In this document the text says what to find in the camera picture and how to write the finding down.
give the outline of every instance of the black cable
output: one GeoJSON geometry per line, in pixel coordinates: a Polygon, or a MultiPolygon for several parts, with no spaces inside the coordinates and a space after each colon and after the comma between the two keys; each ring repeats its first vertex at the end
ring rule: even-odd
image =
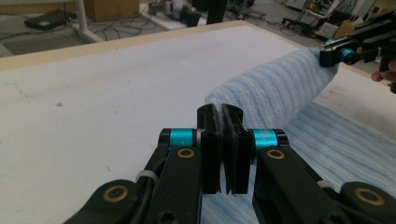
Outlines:
{"type": "MultiPolygon", "coordinates": [[[[158,160],[153,164],[150,171],[154,172],[157,176],[160,176],[165,162],[166,162],[166,158],[158,160]]],[[[154,180],[151,179],[150,177],[146,177],[146,176],[139,177],[136,185],[142,186],[139,192],[140,204],[134,210],[133,216],[131,217],[129,224],[139,224],[144,222],[144,219],[146,218],[146,214],[149,210],[149,205],[151,202],[153,191],[155,190],[154,180]]]]}
{"type": "MultiPolygon", "coordinates": [[[[59,15],[59,5],[58,5],[58,9],[56,10],[56,15],[55,15],[55,20],[58,20],[58,15],[59,15]]],[[[67,18],[66,18],[66,3],[64,3],[64,28],[67,25],[67,18]]]]}
{"type": "Polygon", "coordinates": [[[127,34],[128,37],[132,37],[132,36],[140,35],[145,30],[153,30],[157,27],[157,24],[155,22],[151,21],[151,18],[152,18],[151,15],[146,20],[137,21],[137,19],[139,19],[141,16],[143,16],[142,13],[146,9],[146,7],[143,8],[142,12],[139,14],[139,17],[132,18],[129,21],[124,21],[124,20],[113,21],[113,22],[111,22],[111,24],[107,25],[104,29],[94,31],[94,33],[95,34],[101,33],[105,37],[105,40],[108,40],[106,32],[116,32],[118,35],[118,38],[120,39],[121,38],[120,34],[127,34]],[[134,22],[141,22],[141,21],[143,22],[142,25],[133,26],[134,22]],[[150,22],[153,24],[153,26],[149,27],[149,28],[145,28],[145,26],[147,26],[150,22]],[[123,28],[133,29],[133,30],[136,30],[136,32],[128,32],[128,31],[122,30],[123,28]]]}
{"type": "Polygon", "coordinates": [[[149,210],[149,202],[152,198],[152,193],[154,190],[154,181],[149,177],[145,178],[146,184],[143,188],[143,192],[139,195],[140,204],[134,210],[133,216],[129,221],[129,224],[140,224],[143,223],[146,218],[146,213],[149,210]]]}

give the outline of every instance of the blue striped fabric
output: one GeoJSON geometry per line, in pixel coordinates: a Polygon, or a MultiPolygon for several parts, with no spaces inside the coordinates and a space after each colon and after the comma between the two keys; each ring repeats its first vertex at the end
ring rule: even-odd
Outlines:
{"type": "MultiPolygon", "coordinates": [[[[337,191],[345,182],[361,181],[396,197],[396,142],[311,103],[336,72],[319,66],[317,49],[301,49],[225,82],[206,102],[242,108],[246,128],[282,128],[297,153],[337,191]]],[[[202,223],[257,223],[254,175],[252,166],[247,195],[204,195],[202,223]]]]}

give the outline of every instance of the floor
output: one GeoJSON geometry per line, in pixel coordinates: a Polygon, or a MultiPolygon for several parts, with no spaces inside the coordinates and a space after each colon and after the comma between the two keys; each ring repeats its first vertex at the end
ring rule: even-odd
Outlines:
{"type": "MultiPolygon", "coordinates": [[[[318,47],[323,42],[313,36],[301,34],[298,30],[288,29],[281,22],[284,18],[296,20],[300,16],[300,11],[286,7],[282,4],[282,0],[260,0],[256,1],[253,7],[259,14],[250,13],[251,16],[245,17],[243,20],[252,23],[262,29],[268,30],[274,34],[283,36],[305,47],[318,47]]],[[[30,17],[36,15],[19,15],[7,16],[0,15],[0,43],[2,43],[14,55],[38,52],[49,49],[67,48],[77,45],[87,44],[75,35],[71,24],[76,23],[70,21],[65,27],[55,28],[49,32],[40,32],[34,29],[26,28],[23,22],[30,17]]],[[[223,21],[240,20],[231,12],[226,12],[223,21]]],[[[312,15],[303,15],[302,21],[306,23],[314,23],[317,18],[312,15]]],[[[93,22],[89,21],[89,29],[102,37],[104,40],[114,40],[126,38],[136,35],[149,35],[153,33],[164,32],[165,30],[144,17],[135,19],[93,22]]],[[[378,67],[377,63],[357,63],[354,65],[360,70],[372,73],[378,67]]]]}

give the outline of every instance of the folded cloth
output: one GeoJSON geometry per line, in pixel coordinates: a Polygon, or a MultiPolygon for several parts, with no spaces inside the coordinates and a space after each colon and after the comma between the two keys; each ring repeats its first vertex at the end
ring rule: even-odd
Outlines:
{"type": "MultiPolygon", "coordinates": [[[[205,100],[242,108],[246,128],[283,129],[291,147],[336,191],[361,181],[396,197],[396,141],[311,103],[336,72],[318,65],[317,49],[301,49],[225,82],[205,100]]],[[[251,205],[255,169],[247,195],[204,195],[202,223],[258,222],[251,205]]]]}

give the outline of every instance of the electronic equipment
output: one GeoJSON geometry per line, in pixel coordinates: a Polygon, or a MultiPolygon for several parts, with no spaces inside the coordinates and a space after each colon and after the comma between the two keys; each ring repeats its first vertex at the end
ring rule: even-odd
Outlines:
{"type": "Polygon", "coordinates": [[[222,161],[226,192],[232,194],[248,192],[249,167],[257,161],[252,202],[260,223],[396,220],[396,200],[385,191],[350,182],[337,193],[290,147],[282,130],[246,130],[240,108],[222,105],[221,111],[204,105],[197,110],[197,129],[163,129],[135,183],[104,184],[65,223],[199,223],[202,194],[219,191],[222,161]]]}
{"type": "Polygon", "coordinates": [[[75,19],[75,13],[56,10],[42,16],[34,17],[24,22],[25,26],[48,31],[57,26],[66,25],[70,19],[75,19]]]}
{"type": "Polygon", "coordinates": [[[149,15],[155,16],[158,12],[163,12],[172,20],[185,23],[188,27],[197,26],[201,18],[201,14],[193,11],[186,0],[161,0],[159,3],[148,4],[149,15]]]}
{"type": "Polygon", "coordinates": [[[232,12],[237,18],[244,20],[245,17],[262,18],[265,12],[252,8],[254,0],[239,0],[227,4],[227,10],[232,12]]]}
{"type": "MultiPolygon", "coordinates": [[[[389,61],[396,57],[396,8],[355,26],[355,31],[320,47],[320,65],[365,63],[381,58],[379,71],[389,70],[389,61]]],[[[390,85],[396,93],[396,84],[390,85]]]]}

